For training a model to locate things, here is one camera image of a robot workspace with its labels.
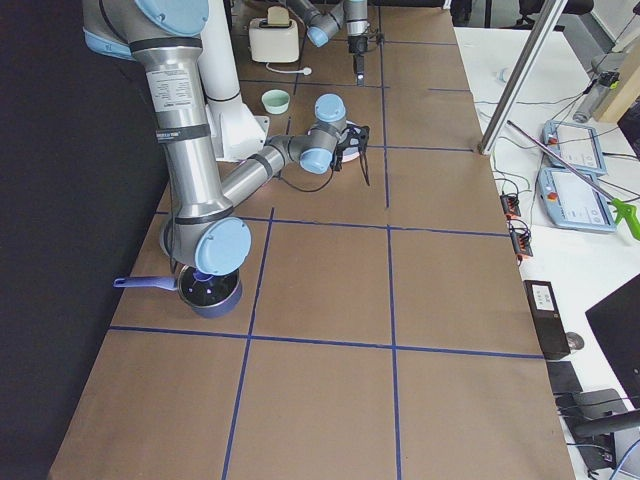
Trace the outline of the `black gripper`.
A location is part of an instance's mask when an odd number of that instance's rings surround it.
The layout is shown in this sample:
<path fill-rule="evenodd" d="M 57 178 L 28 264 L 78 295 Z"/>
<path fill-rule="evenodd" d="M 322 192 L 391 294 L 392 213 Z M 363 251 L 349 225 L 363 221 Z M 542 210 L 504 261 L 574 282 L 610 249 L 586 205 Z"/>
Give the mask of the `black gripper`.
<path fill-rule="evenodd" d="M 349 35 L 348 49 L 353 55 L 353 70 L 356 77 L 357 85 L 365 84 L 365 63 L 364 56 L 368 51 L 368 36 L 366 34 Z"/>
<path fill-rule="evenodd" d="M 342 131 L 334 151 L 331 169 L 333 171 L 340 171 L 346 156 L 355 155 L 359 157 L 362 153 L 366 153 L 369 135 L 369 126 L 348 124 Z"/>

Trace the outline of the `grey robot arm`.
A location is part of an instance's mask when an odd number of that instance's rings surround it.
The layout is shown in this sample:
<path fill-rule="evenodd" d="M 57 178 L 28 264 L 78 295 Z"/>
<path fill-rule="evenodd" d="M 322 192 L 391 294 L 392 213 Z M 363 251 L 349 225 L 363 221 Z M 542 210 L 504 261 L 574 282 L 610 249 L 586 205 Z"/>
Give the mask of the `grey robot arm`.
<path fill-rule="evenodd" d="M 251 233 L 235 207 L 289 163 L 328 170 L 349 128 L 342 99 L 319 97 L 305 134 L 268 137 L 242 100 L 221 2 L 86 1 L 83 19 L 93 52 L 145 69 L 178 200 L 167 255 L 209 275 L 237 270 Z"/>
<path fill-rule="evenodd" d="M 305 24 L 307 37 L 318 48 L 327 44 L 345 26 L 356 85 L 365 84 L 364 55 L 368 49 L 370 26 L 366 1 L 339 1 L 327 13 L 322 13 L 307 0 L 281 1 L 281 4 Z"/>

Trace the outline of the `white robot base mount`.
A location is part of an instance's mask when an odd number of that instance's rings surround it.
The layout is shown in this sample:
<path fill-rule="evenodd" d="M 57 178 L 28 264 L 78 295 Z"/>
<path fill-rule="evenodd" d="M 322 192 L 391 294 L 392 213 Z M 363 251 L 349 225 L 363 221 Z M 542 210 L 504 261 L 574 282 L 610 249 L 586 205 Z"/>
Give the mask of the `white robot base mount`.
<path fill-rule="evenodd" d="M 253 115 L 242 101 L 208 101 L 206 115 L 217 161 L 239 162 L 264 147 L 270 118 Z"/>

